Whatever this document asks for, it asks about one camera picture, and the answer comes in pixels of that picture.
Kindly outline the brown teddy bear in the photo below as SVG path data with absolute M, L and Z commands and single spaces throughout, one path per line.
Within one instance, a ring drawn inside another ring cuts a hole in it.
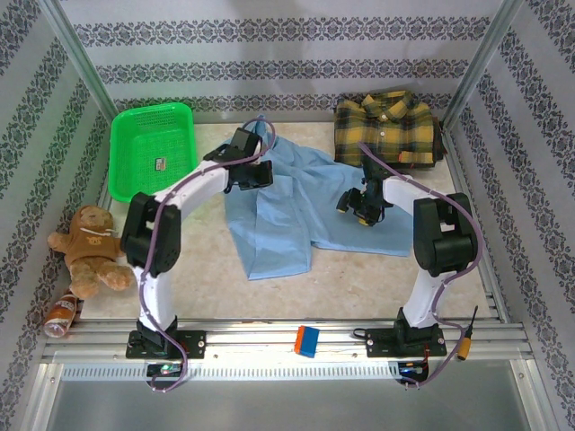
M 51 233 L 48 246 L 64 255 L 71 282 L 69 289 L 81 300 L 95 297 L 100 286 L 125 291 L 136 284 L 133 270 L 118 263 L 123 256 L 114 234 L 112 214 L 101 207 L 80 207 L 67 233 Z

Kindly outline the blue orange block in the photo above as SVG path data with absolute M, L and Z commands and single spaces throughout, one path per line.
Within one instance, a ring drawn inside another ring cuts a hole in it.
M 300 326 L 296 334 L 294 351 L 300 356 L 314 358 L 320 331 L 309 326 Z

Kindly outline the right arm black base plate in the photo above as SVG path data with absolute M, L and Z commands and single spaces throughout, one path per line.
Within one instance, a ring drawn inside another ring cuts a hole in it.
M 446 356 L 447 347 L 438 325 L 417 329 L 367 329 L 368 357 Z

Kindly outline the green plastic basket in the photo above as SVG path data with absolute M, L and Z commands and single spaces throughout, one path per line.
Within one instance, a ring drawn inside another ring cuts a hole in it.
M 108 187 L 119 202 L 165 189 L 199 164 L 192 110 L 181 102 L 122 111 L 111 123 L 110 143 Z M 162 157 L 166 170 L 157 172 Z

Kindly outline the yellow handled screwdriver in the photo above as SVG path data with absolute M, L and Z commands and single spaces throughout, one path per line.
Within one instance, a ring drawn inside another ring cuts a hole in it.
M 463 340 L 460 344 L 460 347 L 457 351 L 456 357 L 460 361 L 465 361 L 469 355 L 469 351 L 470 351 L 471 345 L 472 345 L 473 324 L 475 321 L 477 311 L 478 311 L 478 306 L 475 306 L 475 308 L 473 310 L 472 319 L 471 319 L 469 325 L 467 326 L 467 328 L 464 332 L 464 338 L 463 338 Z

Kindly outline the aluminium mounting rail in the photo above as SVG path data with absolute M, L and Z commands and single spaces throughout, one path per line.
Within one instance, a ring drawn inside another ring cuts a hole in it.
M 311 321 L 319 331 L 316 358 L 326 361 L 360 360 L 367 356 L 365 342 L 352 336 L 356 327 L 383 327 L 386 321 Z M 186 328 L 207 333 L 206 358 L 261 356 L 293 360 L 300 321 L 184 321 Z M 84 359 L 111 361 L 125 357 L 128 334 L 136 327 L 129 320 L 81 320 L 61 339 L 49 339 L 41 353 L 48 361 Z M 528 359 L 533 348 L 521 323 L 479 320 L 474 324 L 471 359 Z

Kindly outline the dark folded garment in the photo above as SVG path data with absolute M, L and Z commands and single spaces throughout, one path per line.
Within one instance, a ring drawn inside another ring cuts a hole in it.
M 431 168 L 446 152 L 439 124 L 430 115 L 404 117 L 398 121 L 352 115 L 336 123 L 335 160 L 361 165 L 361 144 L 394 168 Z

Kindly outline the brown labelled bottle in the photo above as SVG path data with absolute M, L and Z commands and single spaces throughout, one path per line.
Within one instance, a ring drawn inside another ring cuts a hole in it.
M 43 325 L 44 333 L 50 338 L 65 336 L 75 318 L 78 298 L 70 291 L 61 296 L 50 310 Z

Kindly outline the yellow plaid folded shirt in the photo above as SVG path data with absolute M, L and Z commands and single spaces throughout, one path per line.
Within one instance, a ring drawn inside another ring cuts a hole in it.
M 434 166 L 435 124 L 428 104 L 409 91 L 340 100 L 334 111 L 334 160 L 359 167 L 361 144 L 393 167 Z

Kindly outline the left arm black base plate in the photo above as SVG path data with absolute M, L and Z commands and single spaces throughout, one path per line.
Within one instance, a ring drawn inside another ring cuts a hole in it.
M 201 330 L 176 330 L 168 333 L 185 350 L 187 358 L 203 359 L 206 346 L 206 332 Z M 132 330 L 126 348 L 128 359 L 181 359 L 181 351 L 162 334 L 152 331 L 144 333 Z

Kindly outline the aluminium frame post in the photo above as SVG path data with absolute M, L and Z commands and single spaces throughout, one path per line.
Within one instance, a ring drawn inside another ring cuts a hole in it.
M 491 57 L 509 29 L 525 0 L 502 0 L 490 26 L 473 55 L 461 83 L 458 85 L 443 117 L 444 129 L 449 130 L 458 121 L 465 104 L 471 97 Z
M 40 10 L 46 16 L 50 27 L 65 49 L 76 72 L 83 79 L 95 103 L 109 124 L 119 114 L 119 110 L 104 85 L 95 65 L 88 56 L 84 45 L 69 21 L 59 0 L 37 0 Z

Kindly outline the light blue long sleeve shirt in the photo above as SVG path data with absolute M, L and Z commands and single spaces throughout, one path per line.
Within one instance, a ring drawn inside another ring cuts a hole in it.
M 225 197 L 226 221 L 248 279 L 290 277 L 312 266 L 312 249 L 407 257 L 412 218 L 400 208 L 385 210 L 373 227 L 360 224 L 336 205 L 359 188 L 363 171 L 336 163 L 328 154 L 273 136 L 263 121 L 248 125 L 260 135 L 272 161 L 273 183 L 233 189 Z

